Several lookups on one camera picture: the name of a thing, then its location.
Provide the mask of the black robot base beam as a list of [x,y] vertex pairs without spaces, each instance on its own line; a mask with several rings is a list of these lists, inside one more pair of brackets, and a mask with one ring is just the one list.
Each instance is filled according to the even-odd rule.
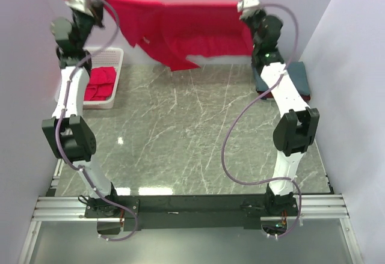
[[260,229],[263,217],[296,216],[293,196],[283,201],[264,194],[121,195],[119,207],[89,200],[84,216],[107,221],[124,218],[123,230],[242,227]]

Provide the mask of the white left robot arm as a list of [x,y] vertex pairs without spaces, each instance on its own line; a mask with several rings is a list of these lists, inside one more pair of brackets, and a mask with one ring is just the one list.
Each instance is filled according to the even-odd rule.
[[83,119],[84,96],[91,78],[92,58],[111,45],[89,52],[85,49],[92,29],[103,28],[104,0],[66,0],[72,20],[58,17],[51,23],[56,55],[61,69],[57,106],[42,130],[55,157],[62,159],[84,181],[89,198],[79,196],[88,211],[105,217],[120,213],[114,185],[101,171],[96,153],[96,138]]

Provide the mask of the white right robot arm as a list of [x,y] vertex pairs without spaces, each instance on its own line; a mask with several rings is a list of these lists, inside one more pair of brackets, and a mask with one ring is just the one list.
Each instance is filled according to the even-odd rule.
[[277,149],[273,181],[266,188],[264,208],[270,215],[296,205],[293,180],[304,154],[315,139],[319,111],[297,91],[277,47],[282,21],[264,9],[243,12],[241,20],[253,39],[252,66],[276,101],[280,120],[273,132]]

